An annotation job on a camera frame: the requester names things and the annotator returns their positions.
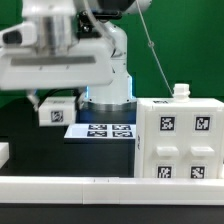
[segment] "white cube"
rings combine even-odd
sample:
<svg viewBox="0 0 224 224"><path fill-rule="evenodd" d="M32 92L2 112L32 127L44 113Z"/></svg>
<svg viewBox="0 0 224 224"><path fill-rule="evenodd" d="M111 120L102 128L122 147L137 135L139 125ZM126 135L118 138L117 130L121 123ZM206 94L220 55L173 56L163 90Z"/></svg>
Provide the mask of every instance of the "white cube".
<svg viewBox="0 0 224 224"><path fill-rule="evenodd" d="M39 108L40 126L64 126L76 122L75 97L49 97Z"/></svg>
<svg viewBox="0 0 224 224"><path fill-rule="evenodd" d="M224 104L138 99L135 177L220 178Z"/></svg>

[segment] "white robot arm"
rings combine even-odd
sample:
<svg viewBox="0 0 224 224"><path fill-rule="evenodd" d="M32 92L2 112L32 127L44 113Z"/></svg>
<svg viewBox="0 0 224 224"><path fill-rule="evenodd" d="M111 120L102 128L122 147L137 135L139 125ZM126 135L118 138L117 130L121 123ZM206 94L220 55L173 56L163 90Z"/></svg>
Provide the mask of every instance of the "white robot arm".
<svg viewBox="0 0 224 224"><path fill-rule="evenodd" d="M139 0L142 10L151 0ZM136 12L134 0L91 0L94 11ZM0 89L106 85L114 47L106 38L80 39L74 28L82 0L23 0L24 22L0 32Z"/></svg>

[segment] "green wall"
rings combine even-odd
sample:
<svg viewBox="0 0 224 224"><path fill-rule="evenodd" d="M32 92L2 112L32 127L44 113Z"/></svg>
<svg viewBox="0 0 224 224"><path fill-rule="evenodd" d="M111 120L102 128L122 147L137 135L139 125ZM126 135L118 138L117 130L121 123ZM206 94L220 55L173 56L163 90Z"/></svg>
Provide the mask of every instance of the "green wall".
<svg viewBox="0 0 224 224"><path fill-rule="evenodd" d="M0 29L21 22L21 1L0 2ZM224 97L224 1L153 0L144 14L170 85L191 84L193 97ZM128 70L137 97L167 97L138 15L116 22L129 36ZM0 92L0 106L24 92Z"/></svg>

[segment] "cylindrical cap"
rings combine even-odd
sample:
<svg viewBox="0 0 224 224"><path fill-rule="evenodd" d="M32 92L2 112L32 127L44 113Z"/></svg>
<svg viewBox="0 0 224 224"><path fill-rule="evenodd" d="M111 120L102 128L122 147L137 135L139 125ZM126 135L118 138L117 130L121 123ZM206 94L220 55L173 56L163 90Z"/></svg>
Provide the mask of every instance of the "cylindrical cap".
<svg viewBox="0 0 224 224"><path fill-rule="evenodd" d="M175 102L188 102L190 100L189 98L190 91L189 91L189 85L188 84L175 84L174 87L174 101Z"/></svg>

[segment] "small white box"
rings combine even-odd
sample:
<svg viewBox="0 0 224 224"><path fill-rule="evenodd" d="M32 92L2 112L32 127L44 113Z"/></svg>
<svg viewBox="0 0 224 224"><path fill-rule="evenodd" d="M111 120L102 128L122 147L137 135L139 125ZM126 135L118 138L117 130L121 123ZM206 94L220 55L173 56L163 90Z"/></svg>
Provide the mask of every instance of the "small white box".
<svg viewBox="0 0 224 224"><path fill-rule="evenodd" d="M220 178L224 104L138 99L135 177Z"/></svg>
<svg viewBox="0 0 224 224"><path fill-rule="evenodd" d="M76 97L49 97L39 108L40 126L64 126L76 122Z"/></svg>

